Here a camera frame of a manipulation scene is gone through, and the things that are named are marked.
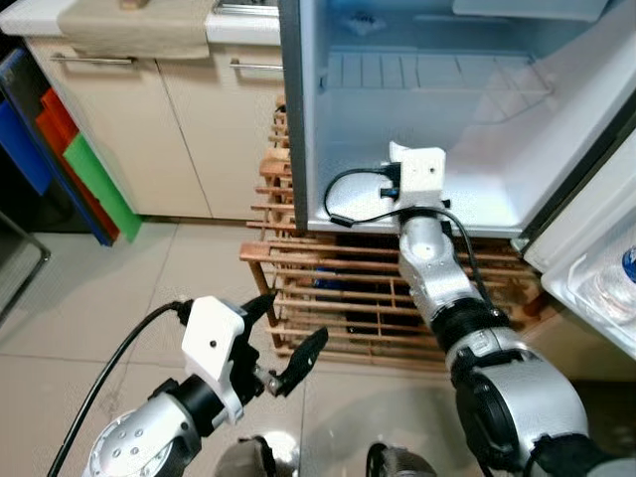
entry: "kitchen cabinet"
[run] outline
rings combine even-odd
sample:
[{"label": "kitchen cabinet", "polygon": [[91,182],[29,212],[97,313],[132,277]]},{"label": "kitchen cabinet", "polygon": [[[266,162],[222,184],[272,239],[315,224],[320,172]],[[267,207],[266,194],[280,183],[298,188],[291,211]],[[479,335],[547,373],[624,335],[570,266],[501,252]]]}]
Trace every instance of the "kitchen cabinet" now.
[{"label": "kitchen cabinet", "polygon": [[27,43],[136,213],[211,216],[154,60],[79,62],[64,40]]},{"label": "kitchen cabinet", "polygon": [[258,164],[283,93],[280,48],[210,45],[209,58],[158,65],[213,216],[252,219]]}]

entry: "floor tile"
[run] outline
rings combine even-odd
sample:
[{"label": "floor tile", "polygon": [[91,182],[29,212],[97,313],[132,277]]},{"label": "floor tile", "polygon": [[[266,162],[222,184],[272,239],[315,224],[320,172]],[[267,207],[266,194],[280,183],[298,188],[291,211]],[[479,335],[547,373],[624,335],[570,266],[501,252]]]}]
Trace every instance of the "floor tile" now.
[{"label": "floor tile", "polygon": [[146,314],[176,227],[144,224],[113,248],[38,235],[53,255],[0,330],[0,354],[107,360]]},{"label": "floor tile", "polygon": [[365,475],[367,450],[376,441],[407,447],[439,475],[481,475],[449,382],[314,373],[305,395],[302,476]]},{"label": "floor tile", "polygon": [[[128,365],[119,393],[118,413],[142,405],[147,397],[168,378],[182,382],[183,370],[153,365]],[[300,441],[304,386],[299,386],[288,397],[270,395],[257,397],[245,407],[245,414],[236,426],[224,424],[204,440],[203,449],[188,467],[186,477],[214,475],[214,469],[223,453],[241,437],[263,435],[281,431]]]},{"label": "floor tile", "polygon": [[[249,267],[239,260],[240,244],[256,235],[244,227],[180,225],[152,307],[208,295],[242,304],[257,296]],[[182,339],[183,328],[177,320],[159,319],[139,338],[130,361],[181,367]]]},{"label": "floor tile", "polygon": [[[0,475],[43,476],[101,364],[0,357]],[[110,422],[123,367],[115,368],[92,405],[61,476],[78,477],[94,440]]]}]

